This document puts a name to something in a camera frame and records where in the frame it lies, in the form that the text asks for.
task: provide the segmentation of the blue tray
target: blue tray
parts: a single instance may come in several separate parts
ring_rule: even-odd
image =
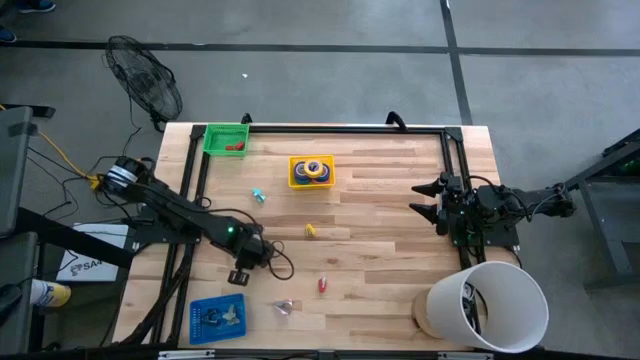
[[[235,307],[238,324],[228,325],[226,320],[221,320],[219,326],[203,323],[203,316],[210,310],[215,310],[222,319],[222,314],[229,311],[229,307]],[[247,322],[245,321],[244,295],[232,294],[218,296],[210,299],[194,300],[189,307],[189,344],[199,345],[219,340],[233,339],[247,335]]]

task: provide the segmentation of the yellow cable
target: yellow cable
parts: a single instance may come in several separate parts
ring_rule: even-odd
[[[71,168],[73,168],[73,170],[75,170],[75,172],[77,172],[78,174],[84,176],[85,178],[87,178],[89,180],[89,182],[91,183],[91,188],[95,189],[98,185],[100,185],[100,181],[98,180],[97,176],[92,176],[92,175],[87,175],[84,171],[78,169],[77,166],[75,166],[71,160],[69,160],[69,158],[67,157],[67,155],[64,153],[64,151],[62,151],[62,149],[60,149],[58,147],[58,145],[56,145],[56,143],[53,142],[53,140],[51,140],[46,134],[44,134],[42,131],[40,131],[40,135],[42,135],[42,137],[54,148],[56,149],[56,151],[58,152],[58,154],[60,154],[60,156],[62,156],[62,158],[64,159],[64,161],[69,164],[69,166],[71,166]]]

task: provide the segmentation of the wooden tabletop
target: wooden tabletop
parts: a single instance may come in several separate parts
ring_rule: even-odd
[[[156,176],[176,192],[192,125],[168,124],[160,148]],[[462,127],[462,132],[470,173],[499,183],[487,127]],[[247,287],[231,285],[226,280],[234,260],[203,241],[196,247],[180,346],[189,346],[192,300],[241,292],[247,307],[247,336],[206,347],[464,349],[423,334],[411,318],[416,294],[460,269],[450,240],[436,235],[435,227],[408,207],[410,202],[434,201],[410,188],[433,181],[444,170],[438,137],[251,134],[248,146],[244,159],[211,158],[204,195],[212,199],[212,208],[233,207],[252,214],[265,226],[266,240],[285,244],[295,276],[280,281],[258,268],[251,271]],[[453,144],[451,149],[457,164]],[[288,157],[311,154],[335,156],[337,180],[332,189],[288,187]],[[190,199],[200,158],[198,151]],[[253,198],[253,188],[267,196],[264,204]],[[313,239],[304,236],[307,223],[317,230]],[[153,245],[134,259],[114,341],[129,335],[157,298],[167,248]],[[487,258],[513,262],[503,249],[487,248]],[[284,260],[273,263],[282,275],[288,272]],[[328,282],[324,294],[317,290],[322,276]],[[285,299],[294,302],[289,316],[272,306]],[[166,319],[173,315],[173,308],[172,300]],[[169,327],[164,326],[164,336]]]

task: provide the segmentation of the white bucket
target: white bucket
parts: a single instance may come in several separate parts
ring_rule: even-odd
[[[465,283],[482,294],[487,322],[478,335],[462,308]],[[519,353],[536,346],[549,322],[549,308],[542,290],[524,270],[489,261],[436,283],[427,298],[427,318],[443,338],[466,346]]]

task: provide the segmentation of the fan grille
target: fan grille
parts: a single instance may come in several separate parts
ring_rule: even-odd
[[[171,70],[128,36],[112,36],[106,50],[109,68],[129,96],[161,121],[175,120],[182,112],[182,98]]]

